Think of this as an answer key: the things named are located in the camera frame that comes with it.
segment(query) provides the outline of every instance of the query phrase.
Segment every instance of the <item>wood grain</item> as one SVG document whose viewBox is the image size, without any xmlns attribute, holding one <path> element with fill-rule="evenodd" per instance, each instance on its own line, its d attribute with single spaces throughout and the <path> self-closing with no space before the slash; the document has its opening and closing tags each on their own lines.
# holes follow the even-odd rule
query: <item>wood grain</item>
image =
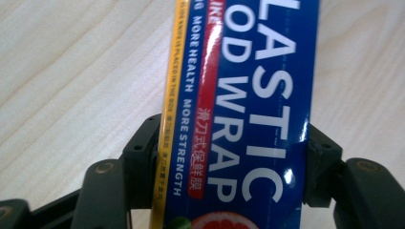
<svg viewBox="0 0 405 229">
<path fill-rule="evenodd" d="M 81 186 L 160 113 L 174 1 L 0 1 L 0 199 Z M 311 123 L 405 186 L 405 2 L 322 1 Z M 136 211 L 147 228 L 148 211 Z M 304 207 L 302 228 L 333 228 Z"/>
</svg>

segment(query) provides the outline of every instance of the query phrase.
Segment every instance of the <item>red label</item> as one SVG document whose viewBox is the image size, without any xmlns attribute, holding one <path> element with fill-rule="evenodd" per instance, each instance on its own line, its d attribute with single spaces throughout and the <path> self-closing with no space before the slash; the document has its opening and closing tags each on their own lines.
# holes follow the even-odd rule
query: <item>red label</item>
<svg viewBox="0 0 405 229">
<path fill-rule="evenodd" d="M 217 85 L 218 62 L 223 29 L 223 1 L 209 1 L 202 53 L 197 113 L 193 133 L 193 145 L 188 177 L 188 194 L 192 198 L 203 198 L 204 181 L 208 160 L 212 110 Z"/>
</svg>

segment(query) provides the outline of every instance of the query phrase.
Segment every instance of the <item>product packaging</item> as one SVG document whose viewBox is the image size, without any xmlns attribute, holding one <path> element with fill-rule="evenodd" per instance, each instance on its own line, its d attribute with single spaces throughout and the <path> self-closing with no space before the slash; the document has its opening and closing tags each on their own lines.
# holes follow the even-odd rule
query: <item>product packaging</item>
<svg viewBox="0 0 405 229">
<path fill-rule="evenodd" d="M 299 228 L 318 4 L 177 1 L 153 229 Z"/>
</svg>

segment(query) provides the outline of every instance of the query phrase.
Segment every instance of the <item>screw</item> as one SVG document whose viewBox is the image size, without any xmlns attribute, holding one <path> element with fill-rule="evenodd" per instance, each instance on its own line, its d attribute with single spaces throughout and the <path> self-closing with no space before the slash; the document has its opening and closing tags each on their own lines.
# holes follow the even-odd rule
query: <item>screw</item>
<svg viewBox="0 0 405 229">
<path fill-rule="evenodd" d="M 111 170 L 114 169 L 114 167 L 115 167 L 114 163 L 105 162 L 96 167 L 96 173 L 98 174 L 109 173 Z"/>
<path fill-rule="evenodd" d="M 12 208 L 9 206 L 1 206 L 0 207 L 0 219 L 5 218 L 7 215 L 10 215 L 12 212 Z"/>
<path fill-rule="evenodd" d="M 379 167 L 374 163 L 371 163 L 366 160 L 359 160 L 355 163 L 358 168 L 366 171 L 366 172 L 377 172 L 379 171 Z"/>
</svg>

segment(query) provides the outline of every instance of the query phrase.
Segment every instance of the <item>yellow edge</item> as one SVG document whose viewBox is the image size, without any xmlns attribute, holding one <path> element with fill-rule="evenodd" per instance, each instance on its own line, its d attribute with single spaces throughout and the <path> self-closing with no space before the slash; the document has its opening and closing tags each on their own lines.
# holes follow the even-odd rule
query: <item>yellow edge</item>
<svg viewBox="0 0 405 229">
<path fill-rule="evenodd" d="M 182 57 L 184 53 L 189 4 L 188 0 L 178 0 L 176 4 L 172 46 L 166 78 L 166 91 L 160 124 L 159 156 L 154 187 L 152 217 L 150 222 L 150 227 L 152 229 L 163 228 L 167 182 L 169 177 L 176 110 L 178 107 Z"/>
</svg>

